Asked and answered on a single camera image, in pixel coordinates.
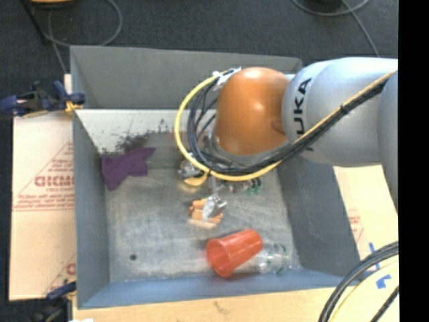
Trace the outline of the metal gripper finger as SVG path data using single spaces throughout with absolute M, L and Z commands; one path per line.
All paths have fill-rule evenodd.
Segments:
M 219 195 L 211 195 L 205 201 L 202 208 L 202 219 L 209 220 L 219 215 L 227 206 L 226 200 Z
M 202 176 L 202 171 L 191 162 L 182 161 L 178 174 L 182 179 L 198 178 Z

